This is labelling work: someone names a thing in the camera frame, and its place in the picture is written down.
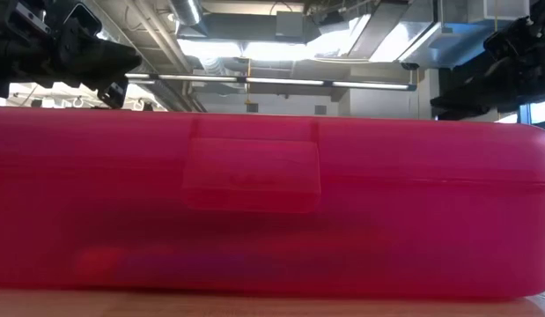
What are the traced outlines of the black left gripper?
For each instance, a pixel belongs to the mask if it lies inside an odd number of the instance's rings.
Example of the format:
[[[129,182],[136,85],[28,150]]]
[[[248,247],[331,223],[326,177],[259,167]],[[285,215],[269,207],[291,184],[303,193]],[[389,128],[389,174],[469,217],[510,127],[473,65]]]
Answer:
[[[47,87],[68,81],[116,80],[141,65],[143,58],[129,46],[105,40],[81,41],[70,53],[68,73],[60,64],[61,33],[68,8],[0,8],[0,97],[12,83],[36,82]],[[110,108],[122,108],[128,80],[122,78],[98,89]]]

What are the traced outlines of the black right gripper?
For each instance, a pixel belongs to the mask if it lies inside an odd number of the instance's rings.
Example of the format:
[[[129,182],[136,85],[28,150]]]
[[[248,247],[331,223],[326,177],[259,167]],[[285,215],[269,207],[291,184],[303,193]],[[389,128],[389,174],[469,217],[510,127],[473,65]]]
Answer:
[[[459,121],[493,109],[509,113],[545,101],[545,0],[494,32],[483,46],[495,62],[485,77],[473,77],[431,99],[440,120]]]

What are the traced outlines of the pink plastic supply box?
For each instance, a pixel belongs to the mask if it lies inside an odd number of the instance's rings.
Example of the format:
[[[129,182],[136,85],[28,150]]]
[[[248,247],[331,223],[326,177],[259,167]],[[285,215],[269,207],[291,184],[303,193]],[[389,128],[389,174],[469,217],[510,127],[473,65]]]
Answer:
[[[545,130],[0,107],[0,287],[545,291]]]

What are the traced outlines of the grey ceiling box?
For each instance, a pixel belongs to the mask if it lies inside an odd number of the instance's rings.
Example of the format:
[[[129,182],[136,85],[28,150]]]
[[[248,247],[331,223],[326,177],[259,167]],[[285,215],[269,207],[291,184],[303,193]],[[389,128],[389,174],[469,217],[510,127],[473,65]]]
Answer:
[[[300,12],[278,11],[276,13],[276,37],[302,38],[304,16]]]

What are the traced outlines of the overhead LED light bar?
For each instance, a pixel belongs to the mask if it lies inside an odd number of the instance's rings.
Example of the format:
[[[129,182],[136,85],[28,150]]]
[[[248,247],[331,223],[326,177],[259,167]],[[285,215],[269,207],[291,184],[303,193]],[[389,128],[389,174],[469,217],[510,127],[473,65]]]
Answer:
[[[128,73],[128,79],[136,81],[172,80],[220,84],[262,84],[262,85],[297,85],[328,88],[348,88],[365,90],[388,91],[414,91],[417,85],[395,84],[370,81],[341,81],[318,79],[295,79],[279,77],[247,77],[247,76],[209,76],[209,75],[184,75],[184,74],[152,74],[152,73]]]

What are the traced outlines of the silver rectangular air duct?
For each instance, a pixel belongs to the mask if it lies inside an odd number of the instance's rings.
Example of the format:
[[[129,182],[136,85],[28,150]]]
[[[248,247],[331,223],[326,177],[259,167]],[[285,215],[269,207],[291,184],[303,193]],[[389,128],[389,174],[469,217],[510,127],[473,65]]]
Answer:
[[[530,13],[531,0],[381,0],[365,55],[373,63],[452,68],[483,52],[497,29]]]

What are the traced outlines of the silver round air duct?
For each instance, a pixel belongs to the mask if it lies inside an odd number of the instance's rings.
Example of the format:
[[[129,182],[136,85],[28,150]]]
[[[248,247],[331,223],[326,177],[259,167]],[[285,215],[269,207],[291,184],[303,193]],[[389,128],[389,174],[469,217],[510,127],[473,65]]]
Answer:
[[[181,25],[195,26],[203,18],[199,0],[168,0],[171,11]]]

